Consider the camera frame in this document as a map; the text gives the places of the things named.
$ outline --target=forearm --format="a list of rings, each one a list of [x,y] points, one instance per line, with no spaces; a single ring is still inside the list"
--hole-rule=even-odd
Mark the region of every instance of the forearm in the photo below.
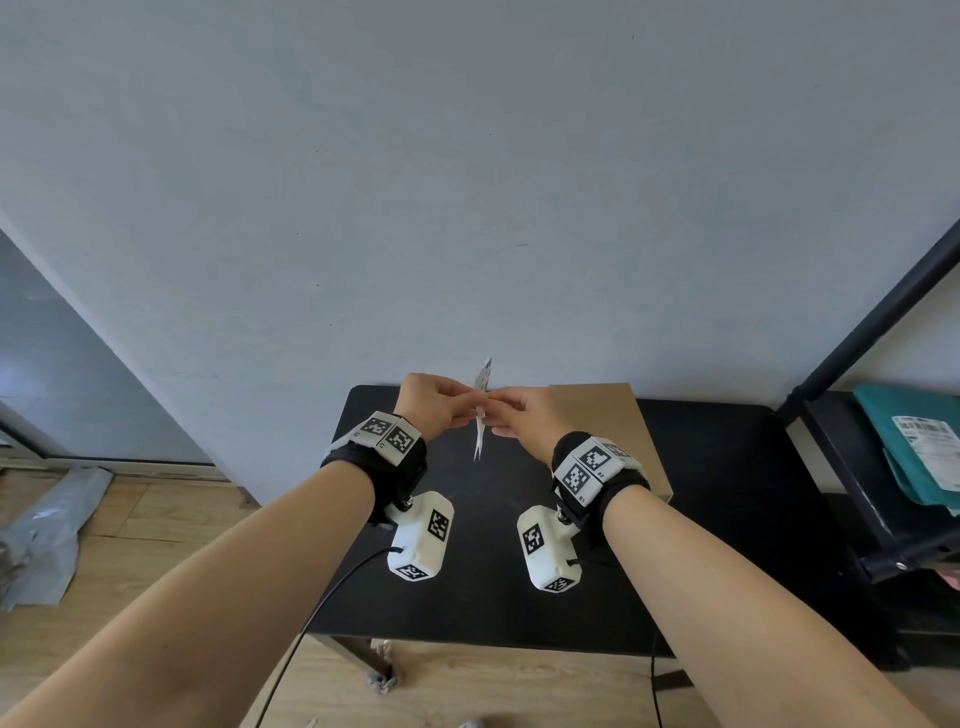
[[[331,463],[156,582],[8,719],[239,723],[372,506],[366,474]],[[129,703],[117,704],[119,691]]]
[[[725,725],[930,725],[824,619],[648,491],[614,497],[604,532]]]

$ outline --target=white 3d-printed device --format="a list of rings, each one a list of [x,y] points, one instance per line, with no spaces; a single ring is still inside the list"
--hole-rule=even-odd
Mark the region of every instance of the white 3d-printed device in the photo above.
[[[570,563],[577,558],[571,539],[579,529],[562,522],[558,509],[545,505],[527,509],[516,520],[516,532],[535,587],[558,594],[580,582],[580,565]]]
[[[387,555],[390,571],[407,581],[421,581],[440,573],[453,523],[453,503],[436,491],[428,491],[414,496],[408,510],[389,505],[384,513],[396,523],[393,546],[403,549]]]

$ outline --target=wrist strap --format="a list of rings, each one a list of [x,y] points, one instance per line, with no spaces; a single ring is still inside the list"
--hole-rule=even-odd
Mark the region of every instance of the wrist strap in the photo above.
[[[576,431],[554,448],[554,495],[581,530],[600,529],[613,496],[629,485],[650,484],[634,457],[605,437]]]
[[[330,445],[321,467],[336,460],[352,463],[370,477],[374,504],[368,522],[385,523],[387,506],[410,507],[410,494],[426,474],[426,443],[402,417],[374,412]]]

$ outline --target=cardboard box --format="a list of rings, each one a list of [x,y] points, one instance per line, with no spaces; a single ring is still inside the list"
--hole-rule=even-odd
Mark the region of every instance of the cardboard box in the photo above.
[[[629,452],[650,483],[650,492],[669,502],[673,488],[629,384],[551,384],[574,427],[613,440]]]

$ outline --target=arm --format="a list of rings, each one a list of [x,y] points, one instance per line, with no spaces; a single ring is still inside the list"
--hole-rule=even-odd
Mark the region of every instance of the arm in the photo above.
[[[429,375],[395,412],[431,439],[486,395]],[[0,726],[239,725],[373,508],[334,462],[157,581],[0,718]]]
[[[549,464],[573,427],[548,389],[491,392],[487,423]],[[823,618],[649,491],[604,515],[620,565],[724,725],[929,726]]]

